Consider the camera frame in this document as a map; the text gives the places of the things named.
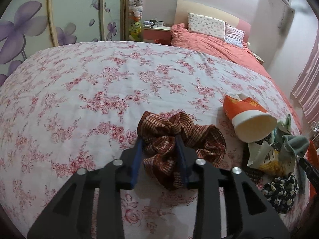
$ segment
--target silver screw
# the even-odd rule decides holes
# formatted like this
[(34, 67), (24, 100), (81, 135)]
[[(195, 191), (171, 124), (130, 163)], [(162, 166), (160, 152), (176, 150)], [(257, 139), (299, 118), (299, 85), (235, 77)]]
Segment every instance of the silver screw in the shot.
[(241, 173), (241, 169), (239, 167), (234, 167), (234, 168), (232, 168), (232, 172), (234, 174), (240, 174)]
[(113, 164), (114, 164), (115, 166), (121, 166), (121, 165), (123, 164), (123, 161), (122, 161), (121, 159), (115, 159), (115, 160), (113, 161)]
[(206, 163), (206, 161), (204, 159), (198, 158), (198, 159), (196, 159), (195, 163), (197, 165), (204, 165)]
[(86, 173), (87, 173), (87, 170), (85, 168), (79, 168), (77, 170), (77, 174), (79, 174), (79, 175), (84, 175)]

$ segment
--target curtain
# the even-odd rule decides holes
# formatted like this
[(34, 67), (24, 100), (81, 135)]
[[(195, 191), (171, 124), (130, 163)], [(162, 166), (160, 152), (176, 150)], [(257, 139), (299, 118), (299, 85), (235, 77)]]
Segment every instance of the curtain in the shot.
[(309, 123), (319, 120), (319, 23), (309, 60), (291, 90)]

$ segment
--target black floral scrunchie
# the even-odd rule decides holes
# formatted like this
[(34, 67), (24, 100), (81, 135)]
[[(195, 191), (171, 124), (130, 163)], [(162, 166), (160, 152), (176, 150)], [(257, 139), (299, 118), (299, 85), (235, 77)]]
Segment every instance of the black floral scrunchie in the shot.
[(291, 172), (288, 178), (279, 177), (265, 184), (261, 192), (277, 213), (287, 214), (292, 209), (298, 189), (297, 179)]

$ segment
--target wooden headboard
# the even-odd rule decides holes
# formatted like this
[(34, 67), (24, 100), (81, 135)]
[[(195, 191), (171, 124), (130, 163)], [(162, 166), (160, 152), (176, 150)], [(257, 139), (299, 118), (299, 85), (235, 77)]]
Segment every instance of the wooden headboard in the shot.
[(176, 13), (174, 24), (184, 23), (187, 28), (188, 13), (195, 13), (200, 15), (205, 15), (208, 17), (213, 17), (216, 19), (228, 22), (229, 25), (245, 31), (244, 42), (248, 42), (250, 34), (250, 24), (239, 19), (227, 12), (218, 10), (213, 7), (195, 2), (189, 2), (184, 0), (177, 1)]

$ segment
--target white bedsheet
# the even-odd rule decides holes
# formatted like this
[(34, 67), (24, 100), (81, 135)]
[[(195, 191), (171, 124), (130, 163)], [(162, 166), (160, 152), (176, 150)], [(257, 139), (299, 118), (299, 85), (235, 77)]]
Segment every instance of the white bedsheet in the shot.
[[(79, 167), (101, 168), (134, 144), (144, 111), (184, 111), (196, 124), (216, 125), (227, 144), (220, 167), (240, 166), (243, 143), (222, 110), (227, 91), (251, 96), (278, 119), (290, 113), (267, 78), (200, 52), (133, 42), (37, 52), (0, 88), (0, 203), (26, 235)], [(291, 126), (299, 134), (294, 120)], [(306, 191), (283, 216), (290, 228)], [(126, 239), (192, 237), (196, 191), (166, 191), (141, 169), (135, 190), (121, 195)]]

